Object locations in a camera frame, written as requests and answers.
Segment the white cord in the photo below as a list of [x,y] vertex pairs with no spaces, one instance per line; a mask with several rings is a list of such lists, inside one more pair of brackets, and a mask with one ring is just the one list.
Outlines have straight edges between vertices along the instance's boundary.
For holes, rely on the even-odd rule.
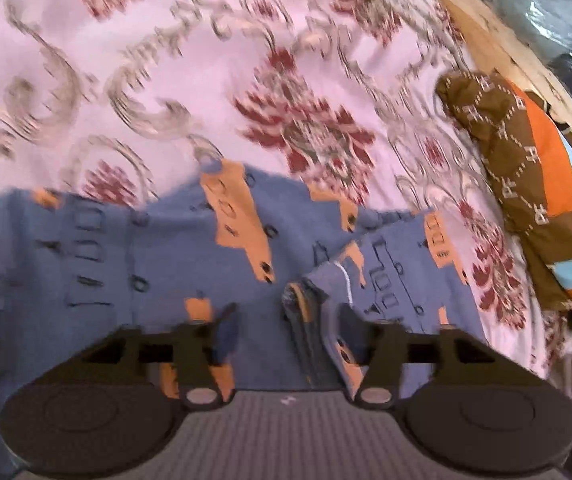
[[346,269],[343,268],[340,264],[338,264],[337,262],[333,262],[333,264],[335,264],[337,267],[339,267],[341,269],[341,271],[344,273],[344,277],[346,279],[346,292],[348,292],[348,304],[351,306],[352,308],[352,287],[351,287],[351,279],[348,276],[348,272],[346,272]]

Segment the round black cover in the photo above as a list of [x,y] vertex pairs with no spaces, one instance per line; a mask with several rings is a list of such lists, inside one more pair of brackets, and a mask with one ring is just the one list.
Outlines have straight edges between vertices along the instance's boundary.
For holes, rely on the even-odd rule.
[[528,474],[572,448],[572,402],[547,384],[429,384],[410,399],[406,424],[426,451],[470,472]]
[[105,476],[148,459],[173,429],[171,401],[150,384],[38,384],[5,404],[0,434],[26,467]]

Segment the bed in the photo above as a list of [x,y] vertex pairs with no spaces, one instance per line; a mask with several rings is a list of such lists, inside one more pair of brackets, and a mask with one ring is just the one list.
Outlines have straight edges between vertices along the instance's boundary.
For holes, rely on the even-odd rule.
[[544,377],[572,336],[437,104],[455,67],[473,61],[439,0],[0,0],[0,191],[139,207],[225,156],[379,210],[439,207],[490,345]]

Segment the brown cloth with orange stripe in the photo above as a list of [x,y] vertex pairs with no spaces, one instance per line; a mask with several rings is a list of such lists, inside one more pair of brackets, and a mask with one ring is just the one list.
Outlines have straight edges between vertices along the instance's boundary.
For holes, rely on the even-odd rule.
[[455,72],[436,91],[477,141],[544,310],[572,310],[572,135],[499,74]]

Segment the floral bedsheet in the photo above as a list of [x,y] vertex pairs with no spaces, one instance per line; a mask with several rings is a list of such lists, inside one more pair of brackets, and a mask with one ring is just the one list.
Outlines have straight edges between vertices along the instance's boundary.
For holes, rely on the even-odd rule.
[[440,207],[489,343],[545,376],[572,337],[434,97],[457,66],[438,0],[0,0],[0,190],[137,207],[226,156],[372,208]]

